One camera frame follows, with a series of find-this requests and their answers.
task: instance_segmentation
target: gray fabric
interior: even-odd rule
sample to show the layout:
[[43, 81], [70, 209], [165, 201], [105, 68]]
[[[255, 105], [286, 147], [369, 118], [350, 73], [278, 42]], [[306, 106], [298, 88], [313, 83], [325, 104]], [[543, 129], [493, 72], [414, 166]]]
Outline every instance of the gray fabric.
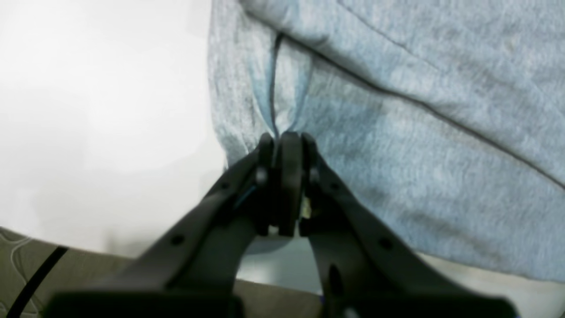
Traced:
[[562, 1], [215, 0], [209, 50], [230, 164], [309, 132], [414, 249], [565, 282]]

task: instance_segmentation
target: black strap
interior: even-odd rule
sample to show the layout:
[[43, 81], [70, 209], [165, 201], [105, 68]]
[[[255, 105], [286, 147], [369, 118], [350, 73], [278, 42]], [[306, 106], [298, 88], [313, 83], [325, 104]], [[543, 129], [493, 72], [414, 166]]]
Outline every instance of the black strap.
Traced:
[[25, 284], [24, 288], [21, 290], [18, 298], [14, 301], [12, 308], [8, 311], [6, 318], [19, 318], [21, 313], [24, 311], [25, 306], [28, 304], [29, 300], [32, 298], [33, 294], [45, 279], [47, 274], [51, 272], [55, 264], [59, 259], [68, 251], [67, 247], [58, 246], [51, 255], [41, 264], [37, 269], [33, 277]]

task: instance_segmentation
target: light blue cloth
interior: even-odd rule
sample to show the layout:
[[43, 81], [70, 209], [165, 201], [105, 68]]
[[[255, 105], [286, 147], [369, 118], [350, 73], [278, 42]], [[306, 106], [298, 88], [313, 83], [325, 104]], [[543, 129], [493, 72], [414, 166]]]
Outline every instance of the light blue cloth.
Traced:
[[215, 0], [232, 164], [306, 131], [414, 249], [565, 282], [565, 2]]

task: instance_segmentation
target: blue accent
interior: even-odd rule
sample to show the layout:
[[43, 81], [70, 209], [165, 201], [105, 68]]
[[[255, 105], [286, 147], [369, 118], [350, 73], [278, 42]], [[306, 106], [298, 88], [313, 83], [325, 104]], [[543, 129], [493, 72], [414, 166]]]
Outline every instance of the blue accent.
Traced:
[[238, 197], [236, 203], [233, 205], [233, 209], [234, 210], [237, 209], [245, 201], [245, 199], [247, 199], [247, 197], [251, 195], [255, 190], [257, 190], [257, 187], [251, 186], [249, 190], [247, 190], [247, 192], [245, 192], [242, 196]]

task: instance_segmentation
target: screw hole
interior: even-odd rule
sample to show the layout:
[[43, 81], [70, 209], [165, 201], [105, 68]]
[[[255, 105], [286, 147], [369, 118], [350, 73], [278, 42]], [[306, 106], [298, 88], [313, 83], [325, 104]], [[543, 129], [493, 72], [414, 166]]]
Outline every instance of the screw hole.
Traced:
[[388, 238], [381, 238], [379, 245], [387, 251], [392, 250], [392, 242]]
[[172, 239], [171, 239], [171, 244], [172, 245], [180, 245], [184, 242], [184, 236], [182, 235], [175, 235]]

